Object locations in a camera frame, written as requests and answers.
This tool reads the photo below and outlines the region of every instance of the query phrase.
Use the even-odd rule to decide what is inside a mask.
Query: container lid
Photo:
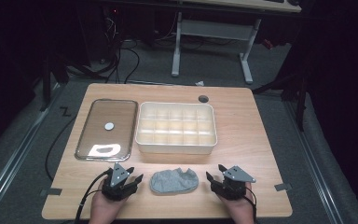
[[[76,147],[76,158],[126,161],[131,155],[138,103],[99,99],[92,103]]]

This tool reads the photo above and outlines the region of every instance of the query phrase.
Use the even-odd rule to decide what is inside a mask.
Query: divided compartment
[[[213,108],[145,102],[141,105],[135,140],[142,152],[210,154],[217,144]]]

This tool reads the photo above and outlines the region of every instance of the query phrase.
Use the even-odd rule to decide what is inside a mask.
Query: gray sock
[[[191,169],[181,168],[156,172],[150,179],[150,188],[157,193],[186,193],[199,185],[199,178]]]

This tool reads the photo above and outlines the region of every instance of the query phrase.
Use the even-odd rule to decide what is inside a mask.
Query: gray carpet
[[[135,50],[141,59],[129,82],[139,81],[170,83],[177,85],[194,85],[204,81],[205,86],[222,87],[247,87],[255,89],[264,85],[278,72],[282,61],[290,49],[290,46],[277,47],[273,50],[255,45],[249,64],[254,75],[255,83],[249,86],[244,83],[241,65],[238,62],[237,53],[241,43],[224,46],[227,51],[221,49],[212,51],[216,46],[202,46],[200,49],[183,50],[181,62],[181,75],[171,77],[172,69],[172,46],[156,46],[150,48],[139,44]],[[118,69],[120,81],[136,65],[136,56],[129,50],[123,49]],[[50,107],[39,131],[34,137],[33,144],[22,166],[15,175],[0,202],[0,223],[62,223],[64,220],[45,220],[41,217],[41,211],[46,196],[41,191],[50,187],[51,181],[45,172],[45,159],[48,151],[48,169],[55,174],[64,150],[66,140],[71,132],[73,122],[71,119],[76,115],[80,107],[84,92],[91,82],[96,82],[87,77],[71,77],[71,81],[62,87],[62,92]],[[36,89],[38,97],[18,115],[16,120],[0,140],[0,172],[4,169],[11,154],[21,144],[30,125],[37,118],[40,108],[41,90]],[[287,218],[260,218],[264,223],[331,223],[324,209],[323,201],[315,187],[310,169],[305,160],[302,144],[297,136],[296,126],[293,125],[292,117],[289,116],[284,103],[276,91],[255,97],[261,118],[265,125],[268,139],[281,171],[284,183],[290,184],[289,200],[293,206],[293,214]],[[66,115],[62,107],[67,108]],[[345,195],[344,200],[338,202],[345,216],[343,223],[358,223],[358,203],[346,179],[337,167],[334,158],[329,155],[328,145],[323,139],[317,120],[313,117],[311,106],[307,109],[305,127],[307,137],[312,141],[312,149],[315,150],[316,158],[328,178],[328,184],[334,190],[338,199]],[[230,223],[229,220],[203,220],[205,223]],[[162,220],[161,223],[203,223],[202,220]]]

